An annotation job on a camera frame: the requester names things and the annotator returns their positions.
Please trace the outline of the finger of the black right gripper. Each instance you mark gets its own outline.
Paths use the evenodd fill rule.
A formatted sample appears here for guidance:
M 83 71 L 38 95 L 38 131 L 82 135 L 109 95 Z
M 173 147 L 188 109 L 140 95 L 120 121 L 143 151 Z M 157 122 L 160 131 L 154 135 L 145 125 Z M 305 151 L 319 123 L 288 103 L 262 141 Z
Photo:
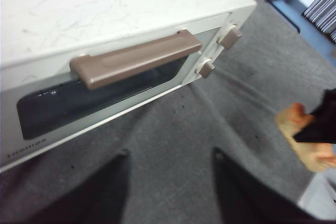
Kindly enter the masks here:
M 321 103 L 311 112 L 311 123 L 293 138 L 298 143 L 335 144 L 335 89 L 325 90 Z

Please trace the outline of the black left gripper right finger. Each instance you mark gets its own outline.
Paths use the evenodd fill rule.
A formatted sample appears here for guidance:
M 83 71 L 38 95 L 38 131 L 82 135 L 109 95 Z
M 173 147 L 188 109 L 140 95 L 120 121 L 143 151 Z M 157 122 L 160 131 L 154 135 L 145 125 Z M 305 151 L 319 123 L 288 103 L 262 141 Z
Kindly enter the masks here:
M 212 170 L 223 223 L 335 223 L 302 210 L 218 147 L 212 149 Z

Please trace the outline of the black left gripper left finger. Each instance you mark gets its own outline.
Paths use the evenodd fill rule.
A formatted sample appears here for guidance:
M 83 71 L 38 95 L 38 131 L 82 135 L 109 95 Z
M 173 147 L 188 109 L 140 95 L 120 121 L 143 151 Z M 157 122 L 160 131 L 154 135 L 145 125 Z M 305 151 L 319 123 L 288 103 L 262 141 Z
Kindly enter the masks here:
M 131 153 L 98 162 L 49 150 L 1 174 L 1 223 L 121 223 Z

